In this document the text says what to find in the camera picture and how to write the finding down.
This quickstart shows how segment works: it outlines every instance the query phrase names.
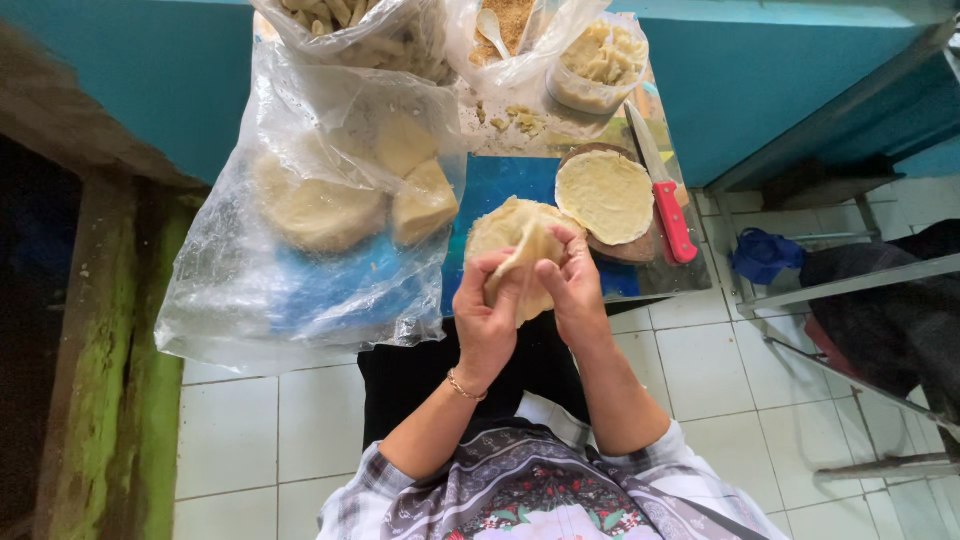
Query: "hand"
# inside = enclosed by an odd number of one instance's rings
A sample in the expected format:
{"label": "hand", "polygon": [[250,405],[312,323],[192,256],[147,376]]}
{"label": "hand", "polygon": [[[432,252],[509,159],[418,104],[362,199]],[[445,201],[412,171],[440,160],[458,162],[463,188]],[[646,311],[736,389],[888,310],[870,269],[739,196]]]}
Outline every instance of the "hand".
{"label": "hand", "polygon": [[547,229],[564,244],[566,263],[560,268],[552,260],[544,259],[537,263],[535,271],[553,297],[560,338],[574,355],[591,347],[611,344],[600,272],[590,256],[587,239],[560,225],[550,225]]}
{"label": "hand", "polygon": [[453,314],[460,336],[460,363],[453,377],[469,394],[487,391],[516,347],[516,305],[521,284],[510,275],[500,282],[496,306],[484,304],[483,286],[489,274],[503,263],[513,248],[490,252],[467,262],[460,289],[453,297]]}

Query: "red knife handle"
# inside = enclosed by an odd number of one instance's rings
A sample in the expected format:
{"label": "red knife handle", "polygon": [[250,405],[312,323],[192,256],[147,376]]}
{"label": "red knife handle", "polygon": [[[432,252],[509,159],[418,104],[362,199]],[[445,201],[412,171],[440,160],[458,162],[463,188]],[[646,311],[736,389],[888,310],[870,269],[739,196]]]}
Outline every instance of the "red knife handle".
{"label": "red knife handle", "polygon": [[654,200],[660,217],[663,219],[667,240],[673,250],[673,257],[679,263],[687,263],[697,257],[697,248],[690,242],[690,231],[686,228],[684,212],[677,202],[674,191],[677,185],[672,182],[654,184]]}

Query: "person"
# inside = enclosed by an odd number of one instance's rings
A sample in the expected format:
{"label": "person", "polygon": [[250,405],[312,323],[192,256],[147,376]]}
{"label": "person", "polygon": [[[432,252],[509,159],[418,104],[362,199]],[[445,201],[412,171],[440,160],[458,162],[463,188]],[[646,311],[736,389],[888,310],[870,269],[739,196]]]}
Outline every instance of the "person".
{"label": "person", "polygon": [[[454,335],[361,354],[367,446],[321,510],[318,538],[785,539],[686,446],[636,379],[586,240],[550,230],[565,245],[563,267],[535,266],[555,304],[543,317],[555,321],[550,332],[540,319],[517,331],[522,287],[509,277],[485,305],[484,283],[508,249],[466,265]],[[596,449],[579,454],[513,417],[523,390],[590,423]]]}

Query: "plastic bag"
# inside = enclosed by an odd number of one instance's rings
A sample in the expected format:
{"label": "plastic bag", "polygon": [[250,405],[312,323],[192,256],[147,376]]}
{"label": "plastic bag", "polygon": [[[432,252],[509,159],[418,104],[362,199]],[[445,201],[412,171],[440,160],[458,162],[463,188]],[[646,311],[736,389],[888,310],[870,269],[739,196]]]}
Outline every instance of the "plastic bag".
{"label": "plastic bag", "polygon": [[324,65],[406,71],[438,85],[453,82],[447,63],[444,0],[380,0],[360,24],[314,37],[280,0],[251,0],[283,43]]}
{"label": "plastic bag", "polygon": [[469,60],[476,45],[476,18],[482,0],[447,0],[446,56],[477,89],[506,88],[542,76],[587,29],[611,0],[536,0],[516,56],[479,66]]}
{"label": "plastic bag", "polygon": [[[303,63],[279,43],[256,44],[252,67],[239,141],[177,256],[156,322],[157,347],[267,375],[377,343],[442,339],[441,268],[450,226],[412,245],[394,242],[396,231],[384,223],[391,197],[429,204],[432,195],[388,170],[395,163],[384,165],[416,152],[385,154],[391,148],[384,144],[394,139],[380,137],[391,125],[428,134],[435,146],[427,152],[459,203],[467,158],[453,90],[407,73]],[[333,184],[363,199],[382,193],[382,204],[373,206],[380,213],[352,225],[356,231],[373,222],[371,230],[382,230],[343,245],[328,242],[330,251],[298,249],[316,238],[298,236],[301,223],[286,215],[289,205],[303,199],[300,187]],[[314,202],[325,204],[310,199],[307,215],[314,215]],[[334,234],[324,241],[331,238],[343,239]]]}

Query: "wooden post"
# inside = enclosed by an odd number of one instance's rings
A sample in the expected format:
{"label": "wooden post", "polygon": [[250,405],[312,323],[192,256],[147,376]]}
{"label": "wooden post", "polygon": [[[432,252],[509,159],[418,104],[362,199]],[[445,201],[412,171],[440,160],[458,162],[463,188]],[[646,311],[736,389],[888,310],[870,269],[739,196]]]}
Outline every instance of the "wooden post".
{"label": "wooden post", "polygon": [[169,189],[84,181],[37,540],[172,537],[183,364],[154,323],[192,218]]}

